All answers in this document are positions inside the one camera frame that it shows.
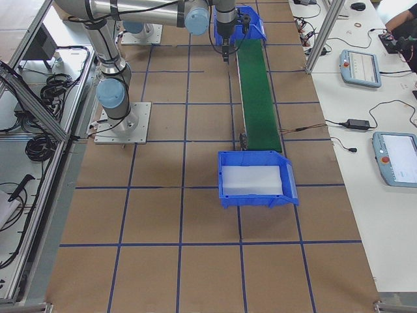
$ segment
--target white mounting plate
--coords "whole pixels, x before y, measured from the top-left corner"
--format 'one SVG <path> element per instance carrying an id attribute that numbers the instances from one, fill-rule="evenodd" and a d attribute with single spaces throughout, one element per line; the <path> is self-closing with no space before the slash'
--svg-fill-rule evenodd
<path id="1" fill-rule="evenodd" d="M 122 38 L 122 46 L 146 46 L 149 44 L 160 44 L 162 38 L 162 25 L 153 24 L 154 33 L 146 39 L 139 39 L 131 33 L 125 33 Z"/>
<path id="2" fill-rule="evenodd" d="M 146 143 L 148 135 L 149 117 L 151 116 L 150 102 L 132 102 L 131 110 L 139 116 L 137 127 L 127 134 L 114 132 L 112 129 L 95 135 L 95 143 Z M 107 119 L 103 110 L 100 119 Z M 99 124 L 97 132 L 109 128 L 107 123 Z"/>

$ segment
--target white bin bottom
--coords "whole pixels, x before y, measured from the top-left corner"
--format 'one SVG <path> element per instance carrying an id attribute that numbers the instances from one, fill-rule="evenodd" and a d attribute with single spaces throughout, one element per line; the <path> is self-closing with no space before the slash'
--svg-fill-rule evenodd
<path id="1" fill-rule="evenodd" d="M 222 166 L 223 194 L 283 194 L 279 166 Z"/>

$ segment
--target blue plastic crate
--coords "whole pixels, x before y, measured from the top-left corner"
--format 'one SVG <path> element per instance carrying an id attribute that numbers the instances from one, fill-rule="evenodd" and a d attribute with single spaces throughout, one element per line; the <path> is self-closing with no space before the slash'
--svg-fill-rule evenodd
<path id="1" fill-rule="evenodd" d="M 248 29 L 248 33 L 246 34 L 246 39 L 265 39 L 265 28 L 263 27 L 263 20 L 259 17 L 258 13 L 252 7 L 248 5 L 239 5 L 238 8 L 240 9 L 241 13 L 249 14 L 250 16 L 250 26 Z M 214 37 L 216 39 L 216 45 L 222 45 L 222 37 L 217 34 L 217 25 L 214 23 Z M 235 40 L 241 40 L 244 38 L 244 34 L 242 32 L 242 26 L 236 25 L 235 32 L 230 37 L 230 43 L 234 44 Z"/>
<path id="2" fill-rule="evenodd" d="M 228 195 L 223 192 L 223 166 L 279 166 L 283 194 Z M 219 198 L 222 205 L 298 205 L 291 161 L 276 151 L 220 151 L 218 153 Z"/>

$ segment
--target white table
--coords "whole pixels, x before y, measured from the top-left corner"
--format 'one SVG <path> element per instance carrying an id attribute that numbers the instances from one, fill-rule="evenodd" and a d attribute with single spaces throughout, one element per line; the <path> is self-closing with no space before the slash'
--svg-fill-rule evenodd
<path id="1" fill-rule="evenodd" d="M 327 13 L 321 0 L 318 2 L 322 6 L 321 14 L 308 19 L 317 30 Z M 349 7 L 355 1 L 346 2 Z M 363 2 L 366 4 L 365 11 L 351 10 L 348 20 L 336 22 L 330 37 L 339 37 L 359 46 L 368 44 L 367 31 L 383 28 L 384 24 L 370 1 Z M 291 4 L 291 8 L 296 16 L 312 16 L 317 12 L 316 6 Z M 356 22 L 362 26 L 355 27 Z M 343 49 L 376 54 L 381 71 L 409 69 L 398 55 L 386 53 L 377 37 L 378 33 L 381 31 L 370 33 L 372 43 L 368 49 L 349 47 L 339 40 L 328 41 L 332 53 L 319 58 L 312 74 L 326 119 L 336 122 L 349 118 L 367 119 L 374 126 L 368 111 L 379 102 L 399 99 L 417 108 L 417 100 L 411 92 L 417 89 L 417 75 L 414 73 L 399 78 L 383 76 L 379 89 L 347 85 L 341 79 L 339 55 Z M 417 128 L 409 123 L 412 109 L 399 102 L 382 104 L 373 113 L 379 124 L 377 131 L 417 133 Z M 345 146 L 358 149 L 357 153 L 349 153 L 338 142 L 334 144 L 378 291 L 416 292 L 417 189 L 387 186 L 383 181 L 371 142 L 374 131 L 329 127 L 329 133 L 339 138 Z"/>

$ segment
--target computer mouse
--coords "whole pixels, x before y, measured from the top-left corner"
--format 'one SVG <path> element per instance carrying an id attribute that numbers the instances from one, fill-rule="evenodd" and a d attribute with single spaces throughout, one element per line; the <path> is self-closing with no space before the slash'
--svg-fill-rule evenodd
<path id="1" fill-rule="evenodd" d="M 355 2 L 351 4 L 351 9 L 356 11 L 363 11 L 365 10 L 366 5 L 363 2 Z"/>

